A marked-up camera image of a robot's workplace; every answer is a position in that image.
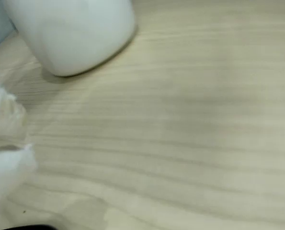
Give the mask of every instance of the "wooden table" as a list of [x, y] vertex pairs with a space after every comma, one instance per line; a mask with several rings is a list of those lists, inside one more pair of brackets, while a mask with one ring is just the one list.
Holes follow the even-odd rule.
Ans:
[[0, 46], [40, 164], [0, 228], [285, 230], [285, 0], [134, 7], [130, 46], [76, 77]]

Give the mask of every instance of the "light wood surface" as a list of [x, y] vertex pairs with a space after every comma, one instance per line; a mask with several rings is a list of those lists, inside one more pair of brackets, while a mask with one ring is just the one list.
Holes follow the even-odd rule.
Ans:
[[40, 164], [0, 228], [285, 230], [285, 0], [134, 7], [130, 46], [76, 77], [0, 46]]

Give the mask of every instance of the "white tissue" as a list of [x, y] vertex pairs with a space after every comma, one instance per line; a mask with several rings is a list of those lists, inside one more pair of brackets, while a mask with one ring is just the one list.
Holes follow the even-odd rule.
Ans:
[[[0, 86], [0, 138], [18, 140], [26, 139], [26, 112]], [[37, 168], [32, 144], [23, 148], [13, 146], [0, 147], [0, 208], [2, 202], [18, 185], [23, 183]]]

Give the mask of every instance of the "white mug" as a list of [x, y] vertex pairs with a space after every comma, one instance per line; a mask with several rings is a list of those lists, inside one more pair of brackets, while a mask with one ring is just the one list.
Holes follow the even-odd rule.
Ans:
[[32, 53], [58, 76], [105, 61], [136, 28], [130, 0], [4, 0], [4, 5]]

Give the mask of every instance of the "black object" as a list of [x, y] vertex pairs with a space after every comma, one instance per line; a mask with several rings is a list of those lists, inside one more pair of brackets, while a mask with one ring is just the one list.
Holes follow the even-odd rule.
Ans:
[[57, 229], [49, 225], [37, 224], [37, 225], [20, 226], [4, 230], [57, 230]]

